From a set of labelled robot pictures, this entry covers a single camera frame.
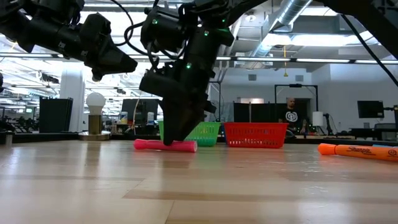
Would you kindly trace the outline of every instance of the orange marker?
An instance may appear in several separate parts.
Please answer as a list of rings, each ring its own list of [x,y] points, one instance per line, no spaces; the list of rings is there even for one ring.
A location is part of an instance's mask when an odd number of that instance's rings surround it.
[[[351,156],[365,159],[382,159],[388,161],[398,161],[398,149],[392,147],[372,147],[372,146],[347,146],[320,144],[318,152],[321,155],[340,155]]]

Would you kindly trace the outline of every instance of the light bulb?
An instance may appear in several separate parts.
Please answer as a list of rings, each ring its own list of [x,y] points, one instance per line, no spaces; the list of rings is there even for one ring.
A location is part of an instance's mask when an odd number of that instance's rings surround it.
[[[101,93],[91,93],[86,99],[90,115],[101,115],[106,99]]]

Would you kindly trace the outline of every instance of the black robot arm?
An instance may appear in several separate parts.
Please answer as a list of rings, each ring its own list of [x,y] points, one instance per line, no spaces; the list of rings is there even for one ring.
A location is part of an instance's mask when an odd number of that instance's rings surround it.
[[[393,1],[318,1],[357,18],[398,57],[398,14]],[[163,68],[157,68],[152,61],[152,68],[140,84],[141,90],[163,97],[160,105],[164,111],[165,144],[183,140],[203,120],[204,111],[214,112],[214,106],[207,101],[206,88],[215,75],[213,66],[218,49],[221,44],[230,46],[234,40],[228,27],[263,2],[266,0],[196,0],[182,4],[178,13],[159,7],[146,10],[141,43],[149,53],[160,50],[177,53],[184,41],[188,41],[183,58]]]
[[[110,21],[91,14],[78,23],[83,6],[84,0],[0,0],[0,33],[26,52],[39,45],[80,60],[92,68],[94,80],[133,72],[137,62],[113,43]]]

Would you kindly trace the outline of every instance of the man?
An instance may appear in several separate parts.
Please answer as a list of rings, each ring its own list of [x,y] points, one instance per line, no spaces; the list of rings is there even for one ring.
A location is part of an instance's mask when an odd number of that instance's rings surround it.
[[[286,109],[281,111],[281,113],[279,114],[279,122],[288,123],[289,129],[293,131],[300,129],[300,134],[305,133],[307,120],[305,118],[301,118],[299,113],[294,110],[295,99],[287,98],[286,103]]]

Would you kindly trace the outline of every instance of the computer monitor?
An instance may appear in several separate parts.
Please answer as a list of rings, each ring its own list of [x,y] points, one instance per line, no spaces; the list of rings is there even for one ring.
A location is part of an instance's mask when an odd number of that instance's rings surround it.
[[[134,116],[134,108],[136,107],[137,99],[124,99],[122,104],[122,111],[127,112],[127,119],[132,120]],[[157,119],[157,100],[156,99],[140,99],[136,110],[136,122],[145,123],[148,112],[154,113],[154,119]]]
[[[383,101],[358,101],[359,118],[384,118]]]

